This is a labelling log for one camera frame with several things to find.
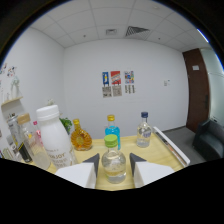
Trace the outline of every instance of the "table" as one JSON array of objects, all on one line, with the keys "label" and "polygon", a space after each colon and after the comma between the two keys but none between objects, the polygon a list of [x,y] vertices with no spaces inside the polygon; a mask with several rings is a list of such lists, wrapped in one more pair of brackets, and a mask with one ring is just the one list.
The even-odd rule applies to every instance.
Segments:
[{"label": "table", "polygon": [[[93,139],[92,148],[90,150],[88,151],[75,150],[75,156],[77,158],[78,163],[81,163],[84,160],[87,160],[90,157],[96,155],[97,153],[100,154],[98,176],[96,180],[95,189],[107,190],[107,191],[133,189],[135,188],[135,186],[129,159],[130,153],[134,153],[135,155],[142,157],[143,159],[151,163],[170,166],[174,171],[181,170],[189,165],[190,160],[180,151],[180,149],[178,149],[174,145],[174,143],[171,142],[171,140],[168,139],[162,132],[160,132],[158,129],[156,130],[157,130],[156,133],[152,133],[150,145],[147,148],[140,148],[136,145],[137,136],[121,137],[120,150],[126,157],[126,178],[120,184],[111,184],[106,180],[103,166],[101,163],[101,158],[103,154],[107,151],[103,139]],[[162,141],[161,138],[158,136],[158,134],[160,135],[160,137],[162,136],[165,138],[166,144],[164,144],[164,138]],[[172,151],[174,148],[179,152],[179,154],[182,153],[182,156],[185,158],[186,164],[184,163],[182,164],[180,160],[177,158],[177,156],[174,155],[177,154],[174,151]],[[56,172],[56,168],[51,163],[47,171],[54,174]]]}]

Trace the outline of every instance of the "yellow bottle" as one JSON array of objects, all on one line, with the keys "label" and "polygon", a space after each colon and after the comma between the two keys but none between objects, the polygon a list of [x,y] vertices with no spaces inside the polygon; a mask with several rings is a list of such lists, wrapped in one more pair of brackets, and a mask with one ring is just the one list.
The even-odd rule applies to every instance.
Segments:
[{"label": "yellow bottle", "polygon": [[78,151],[87,151],[92,147],[92,138],[88,132],[84,131],[79,123],[79,119],[73,120],[75,131],[71,134],[71,142]]}]

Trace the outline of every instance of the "ceiling vent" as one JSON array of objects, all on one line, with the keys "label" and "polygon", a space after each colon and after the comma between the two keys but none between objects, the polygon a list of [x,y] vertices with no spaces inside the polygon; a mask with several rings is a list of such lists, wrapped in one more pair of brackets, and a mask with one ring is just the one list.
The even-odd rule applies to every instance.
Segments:
[{"label": "ceiling vent", "polygon": [[148,29],[129,26],[125,37],[130,39],[147,40],[149,34],[150,30]]},{"label": "ceiling vent", "polygon": [[117,30],[116,29],[108,29],[106,30],[106,35],[115,35],[117,34]]}]

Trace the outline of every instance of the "bottle cap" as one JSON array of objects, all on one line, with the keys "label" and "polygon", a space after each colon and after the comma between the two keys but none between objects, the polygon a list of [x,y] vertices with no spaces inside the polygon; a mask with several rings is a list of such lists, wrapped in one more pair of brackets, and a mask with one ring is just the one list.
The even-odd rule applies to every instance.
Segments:
[{"label": "bottle cap", "polygon": [[108,121],[114,121],[115,120],[115,116],[113,114],[107,115],[107,120]]},{"label": "bottle cap", "polygon": [[59,109],[57,105],[40,108],[36,111],[37,120],[47,121],[55,117],[59,117]]},{"label": "bottle cap", "polygon": [[30,121],[30,115],[28,113],[19,115],[17,117],[17,122],[18,122],[19,125],[24,124],[24,123],[29,122],[29,121]]},{"label": "bottle cap", "polygon": [[79,119],[74,119],[73,123],[74,123],[74,125],[79,124]]},{"label": "bottle cap", "polygon": [[118,142],[117,142],[117,135],[106,135],[104,137],[104,141],[105,141],[105,145],[108,147],[108,148],[114,148],[118,145]]},{"label": "bottle cap", "polygon": [[142,118],[147,118],[148,117],[148,112],[142,112],[141,116],[142,116]]}]

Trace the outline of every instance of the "blue bottle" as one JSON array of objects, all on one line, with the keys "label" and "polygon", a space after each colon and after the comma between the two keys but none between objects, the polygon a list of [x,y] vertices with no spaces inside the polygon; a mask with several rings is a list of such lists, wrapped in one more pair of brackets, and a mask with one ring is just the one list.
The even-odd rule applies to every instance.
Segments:
[{"label": "blue bottle", "polygon": [[105,135],[114,134],[117,135],[117,141],[118,141],[118,150],[121,148],[121,141],[120,141],[120,129],[119,127],[115,126],[115,116],[110,114],[107,116],[108,120],[108,127],[105,129]]}]

